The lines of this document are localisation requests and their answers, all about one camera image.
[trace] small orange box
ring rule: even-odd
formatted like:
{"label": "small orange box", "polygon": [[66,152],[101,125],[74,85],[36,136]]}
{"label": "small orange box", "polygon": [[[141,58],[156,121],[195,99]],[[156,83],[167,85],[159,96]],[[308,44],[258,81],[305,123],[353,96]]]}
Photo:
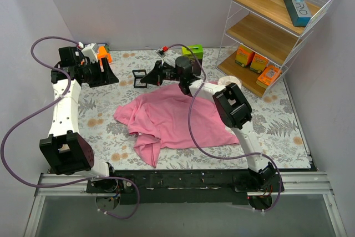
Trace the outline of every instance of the small orange box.
{"label": "small orange box", "polygon": [[280,75],[278,72],[279,70],[279,68],[276,68],[273,65],[269,65],[258,77],[256,83],[261,87],[267,88]]}
{"label": "small orange box", "polygon": [[254,53],[255,52],[253,50],[250,50],[241,44],[238,48],[235,62],[245,68],[252,61]]}
{"label": "small orange box", "polygon": [[250,65],[250,70],[256,73],[262,73],[268,64],[268,59],[264,58],[262,55],[255,53],[253,61]]}
{"label": "small orange box", "polygon": [[99,53],[98,53],[98,60],[99,60],[99,62],[100,62],[100,65],[102,65],[102,63],[101,63],[101,59],[102,58],[107,58],[107,61],[109,62],[109,63],[111,63],[112,62],[112,58],[111,58],[111,55],[110,55],[110,53],[108,53],[107,51],[106,51],[106,48],[105,47],[99,47]]}

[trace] black metal base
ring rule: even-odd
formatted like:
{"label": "black metal base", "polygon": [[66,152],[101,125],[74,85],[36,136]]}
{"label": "black metal base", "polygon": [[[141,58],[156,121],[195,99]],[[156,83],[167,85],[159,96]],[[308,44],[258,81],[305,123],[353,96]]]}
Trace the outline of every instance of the black metal base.
{"label": "black metal base", "polygon": [[[116,170],[115,177],[132,180],[139,188],[141,203],[233,203],[247,205],[247,192],[258,191],[249,184],[247,169],[221,170]],[[278,175],[271,184],[279,186]],[[133,186],[119,182],[120,204],[136,203]],[[87,193],[105,193],[88,182]]]}

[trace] floral tablecloth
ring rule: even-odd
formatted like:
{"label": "floral tablecloth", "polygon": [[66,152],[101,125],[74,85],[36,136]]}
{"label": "floral tablecloth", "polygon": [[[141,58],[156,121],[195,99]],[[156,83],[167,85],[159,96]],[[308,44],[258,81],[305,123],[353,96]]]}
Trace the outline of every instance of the floral tablecloth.
{"label": "floral tablecloth", "polygon": [[[181,50],[168,52],[166,61],[174,65]],[[223,77],[215,68],[218,49],[204,50],[203,67],[207,80]],[[92,146],[98,159],[112,163],[115,169],[152,169],[133,149],[136,136],[128,134],[127,127],[114,120],[119,105],[125,105],[141,93],[158,89],[148,85],[146,89],[133,87],[133,69],[151,70],[159,57],[154,51],[111,51],[113,72],[118,84],[89,88],[83,84],[79,98],[79,131]],[[173,82],[164,81],[163,85]],[[253,127],[258,135],[263,153],[274,158],[279,168],[309,168],[309,161],[300,130],[284,83],[278,82],[269,96],[260,99],[242,88],[253,108]],[[243,154],[240,145],[224,145],[206,148],[209,153],[233,157]],[[217,160],[200,153],[196,148],[160,151],[157,169],[226,169],[247,168],[246,159]]]}

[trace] white wall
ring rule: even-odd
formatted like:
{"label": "white wall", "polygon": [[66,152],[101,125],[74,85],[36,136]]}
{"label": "white wall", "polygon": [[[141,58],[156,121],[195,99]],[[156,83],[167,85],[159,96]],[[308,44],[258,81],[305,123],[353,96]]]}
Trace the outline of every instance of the white wall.
{"label": "white wall", "polygon": [[312,157],[326,170],[349,236],[355,235],[355,0],[333,12],[286,75]]}
{"label": "white wall", "polygon": [[219,46],[231,0],[54,0],[74,38],[114,49]]}
{"label": "white wall", "polygon": [[[59,35],[71,38],[53,0],[0,0],[0,137],[20,119],[53,99],[50,71],[38,65],[29,49],[38,38]],[[67,43],[46,41],[39,58],[55,64],[58,47]],[[48,163],[39,150],[46,137],[52,111],[39,115],[13,132],[6,158],[14,171],[32,183]],[[32,207],[34,189],[14,180],[0,164],[0,236],[22,236]]]}

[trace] pink cloth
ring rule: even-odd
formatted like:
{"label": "pink cloth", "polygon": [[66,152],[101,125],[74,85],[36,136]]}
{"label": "pink cloth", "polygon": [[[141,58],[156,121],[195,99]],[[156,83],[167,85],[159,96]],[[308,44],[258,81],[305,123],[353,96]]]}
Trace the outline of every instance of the pink cloth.
{"label": "pink cloth", "polygon": [[[114,118],[128,126],[129,134],[140,134],[134,149],[144,162],[156,167],[161,148],[196,147],[187,126],[191,100],[177,84],[166,85],[118,107]],[[238,143],[236,136],[225,129],[214,103],[206,99],[196,98],[191,127],[201,147]]]}

